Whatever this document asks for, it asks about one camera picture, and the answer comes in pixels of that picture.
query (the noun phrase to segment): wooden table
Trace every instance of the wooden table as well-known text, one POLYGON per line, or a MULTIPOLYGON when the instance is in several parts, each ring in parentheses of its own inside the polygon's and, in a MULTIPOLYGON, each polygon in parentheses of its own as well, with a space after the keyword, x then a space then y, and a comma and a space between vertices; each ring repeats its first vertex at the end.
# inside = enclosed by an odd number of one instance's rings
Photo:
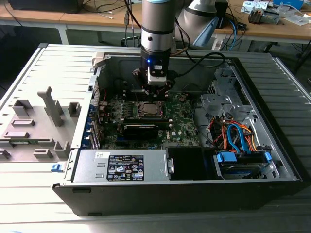
MULTIPOLYGON (((124 14, 126 8, 113 11, 112 16, 114 19, 106 18, 97 13, 91 13, 86 10, 81 10, 78 14, 67 14, 58 12, 39 12, 39 11, 15 11, 11 8, 7 0, 0 0, 0 24, 2 25, 15 25, 20 26, 14 18, 6 11, 3 3, 6 3, 8 10, 14 17, 23 25, 29 27, 46 27, 56 28, 59 30, 62 43, 68 44, 66 35, 67 29, 76 30, 92 30, 92 31, 124 31, 124 14)), ((101 4, 113 3, 113 0, 97 0, 97 6, 101 4)), ((239 19, 239 22, 247 24, 247 30, 243 36, 244 41, 270 41, 270 42, 286 42, 286 43, 299 43, 306 44, 311 38, 310 24, 298 26, 281 19, 279 24, 250 24, 248 23, 248 14, 240 13, 243 0, 231 0, 230 5, 233 14, 239 19)), ((105 6, 101 10, 109 10, 118 6, 124 5, 122 1, 117 2, 112 6, 105 6)), ((93 3, 86 6, 90 11, 95 11, 93 3)), ((133 13, 137 20, 141 22, 141 4, 133 5, 133 13)), ((135 32, 139 33, 140 29, 134 25, 135 32)), ((216 29, 213 37, 216 41, 229 38, 232 34, 232 29, 226 26, 223 29, 216 29)))

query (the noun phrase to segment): green circuit board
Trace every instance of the green circuit board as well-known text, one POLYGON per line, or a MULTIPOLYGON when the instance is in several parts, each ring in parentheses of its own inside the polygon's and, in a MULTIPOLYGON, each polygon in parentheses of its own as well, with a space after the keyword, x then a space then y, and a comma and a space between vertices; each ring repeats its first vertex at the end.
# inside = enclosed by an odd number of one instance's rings
POLYGON ((180 101, 181 94, 174 94, 167 101, 159 102, 163 107, 163 117, 171 119, 171 128, 158 131, 158 137, 150 140, 125 140, 117 128, 124 126, 122 106, 133 105, 132 118, 137 118, 135 101, 128 102, 119 96, 108 100, 108 108, 102 122, 104 142, 102 149, 164 149, 167 146, 199 146, 199 138, 191 118, 191 100, 180 101))

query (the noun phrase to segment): power supply label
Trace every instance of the power supply label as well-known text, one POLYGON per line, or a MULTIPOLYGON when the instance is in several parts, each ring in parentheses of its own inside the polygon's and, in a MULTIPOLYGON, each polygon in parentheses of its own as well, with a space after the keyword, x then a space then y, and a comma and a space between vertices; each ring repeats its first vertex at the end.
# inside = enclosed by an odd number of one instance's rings
POLYGON ((143 155, 110 155, 107 169, 108 181, 143 181, 143 155))

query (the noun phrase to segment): motherboard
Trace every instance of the motherboard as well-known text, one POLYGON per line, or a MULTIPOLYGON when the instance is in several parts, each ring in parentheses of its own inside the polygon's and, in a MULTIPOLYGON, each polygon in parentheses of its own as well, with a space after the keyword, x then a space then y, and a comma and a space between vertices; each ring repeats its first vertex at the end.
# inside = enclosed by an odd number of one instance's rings
POLYGON ((102 102, 102 149, 165 149, 200 146, 192 119, 193 100, 174 94, 165 101, 128 101, 115 95, 102 102))

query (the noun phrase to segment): workbench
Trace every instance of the workbench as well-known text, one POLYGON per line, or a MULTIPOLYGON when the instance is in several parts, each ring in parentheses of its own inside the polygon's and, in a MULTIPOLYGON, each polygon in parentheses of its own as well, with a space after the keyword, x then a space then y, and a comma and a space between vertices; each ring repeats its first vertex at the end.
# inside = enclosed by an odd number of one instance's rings
MULTIPOLYGON (((107 3, 112 0, 97 0, 97 5, 107 3)), ((284 42, 307 44, 311 38, 311 30, 309 24, 298 26, 281 19, 279 24, 261 24, 255 25, 248 23, 248 14, 240 14, 243 0, 231 0, 230 5, 233 15, 239 19, 239 22, 247 24, 247 30, 243 36, 243 41, 267 41, 267 42, 284 42)), ((8 10, 14 17, 25 27, 41 27, 41 28, 56 28, 59 31, 63 44, 69 44, 66 30, 91 30, 91 31, 110 31, 124 32, 124 14, 126 9, 121 8, 113 11, 114 19, 106 18, 97 13, 90 13, 81 10, 78 14, 66 14, 59 12, 39 12, 39 11, 16 11, 13 10, 7 0, 1 0, 0 4, 0 25, 20 26, 13 17, 6 11, 3 4, 6 4, 8 10)), ((102 10, 113 9, 117 6, 122 6, 123 2, 117 2, 113 6, 103 7, 102 10)), ((90 2, 88 9, 94 11, 95 8, 90 2)), ((311 7, 304 6, 303 11, 310 10, 311 7)), ((133 13, 137 20, 141 22, 141 4, 133 5, 133 13)), ((140 29, 134 25, 134 31, 140 32, 140 29)), ((232 34, 230 26, 223 29, 216 29, 213 37, 217 40, 229 38, 232 34)))
MULTIPOLYGON (((83 93, 87 91, 88 82, 93 74, 92 56, 95 52, 103 51, 122 53, 124 48, 39 46, 0 101, 0 131, 3 130, 5 119, 11 119, 10 114, 14 114, 11 109, 12 102, 17 98, 25 98, 30 93, 36 93, 44 86, 51 86, 54 89, 52 96, 59 100, 61 106, 68 106, 69 102, 78 101, 83 108, 83 93)), ((131 54, 140 54, 138 48, 127 48, 127 51, 131 54)), ((191 50, 189 53, 203 56, 206 51, 191 50)), ((280 126, 284 129, 297 128, 294 134, 293 131, 288 131, 291 143, 308 172, 311 172, 311 157, 306 153, 310 149, 305 149, 310 147, 308 136, 311 126, 310 105, 306 103, 311 101, 311 97, 282 62, 270 54, 234 51, 223 54, 239 58, 280 126)), ((30 98, 30 101, 36 102, 36 99, 30 98)), ((304 232, 311 228, 310 188, 294 196, 274 200, 254 211, 79 217, 73 214, 52 191, 50 185, 64 177, 63 173, 51 173, 52 166, 51 162, 0 163, 0 224, 5 224, 1 226, 2 230, 23 233, 47 232, 47 229, 59 233, 73 231, 268 233, 304 232)))

